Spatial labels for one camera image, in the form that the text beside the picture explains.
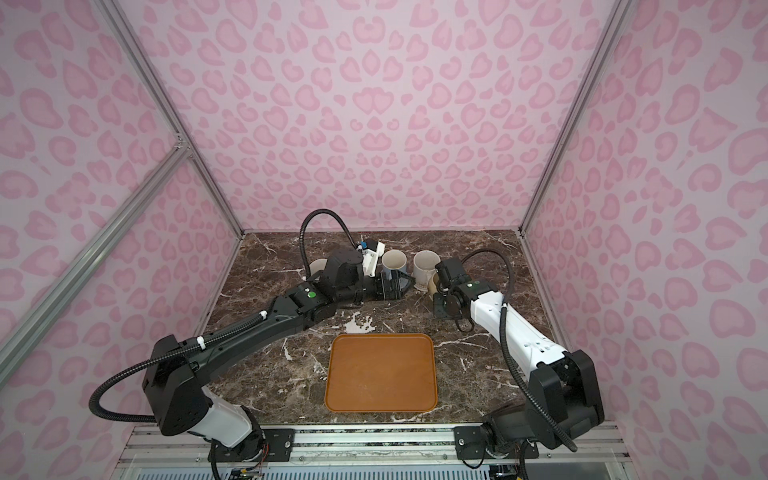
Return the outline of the beige ceramic mug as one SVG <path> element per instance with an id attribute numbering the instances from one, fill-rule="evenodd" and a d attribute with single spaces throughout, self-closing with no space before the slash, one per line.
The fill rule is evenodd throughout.
<path id="1" fill-rule="evenodd" d="M 438 293 L 439 275 L 434 273 L 427 283 L 427 293 L 431 299 Z"/>

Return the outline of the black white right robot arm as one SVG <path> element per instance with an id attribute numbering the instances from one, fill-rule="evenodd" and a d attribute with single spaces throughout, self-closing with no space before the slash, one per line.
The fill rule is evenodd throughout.
<path id="1" fill-rule="evenodd" d="M 522 406 L 500 407 L 484 416 L 485 448 L 501 455 L 516 443 L 531 442 L 577 451 L 576 439 L 605 420 L 591 357 L 550 340 L 512 307 L 507 294 L 472 278 L 461 260 L 444 260 L 436 270 L 435 312 L 469 320 L 490 333 L 525 398 Z"/>

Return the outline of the light blue ceramic mug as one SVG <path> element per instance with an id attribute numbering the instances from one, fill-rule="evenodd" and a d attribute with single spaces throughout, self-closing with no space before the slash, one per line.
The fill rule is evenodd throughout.
<path id="1" fill-rule="evenodd" d="M 382 271 L 388 280 L 394 278 L 394 272 L 407 273 L 407 256 L 401 250 L 391 249 L 381 257 Z"/>

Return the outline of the white speckled ceramic mug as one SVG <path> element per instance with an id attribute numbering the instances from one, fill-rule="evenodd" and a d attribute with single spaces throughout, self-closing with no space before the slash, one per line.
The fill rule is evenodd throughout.
<path id="1" fill-rule="evenodd" d="M 440 256 L 432 250 L 422 250 L 414 255 L 412 276 L 417 290 L 424 292 L 428 289 L 429 281 L 436 273 L 436 266 L 440 261 Z"/>

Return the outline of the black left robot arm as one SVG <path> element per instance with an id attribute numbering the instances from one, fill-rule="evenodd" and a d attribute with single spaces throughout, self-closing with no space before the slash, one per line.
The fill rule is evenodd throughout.
<path id="1" fill-rule="evenodd" d="M 412 276 L 399 270 L 368 275 L 362 251 L 339 250 L 324 269 L 273 298 L 263 311 L 211 334 L 158 341 L 142 388 L 160 432 L 189 433 L 254 457 L 265 443 L 255 416 L 211 393 L 208 384 L 249 355 L 308 330 L 340 308 L 399 300 L 414 284 Z"/>

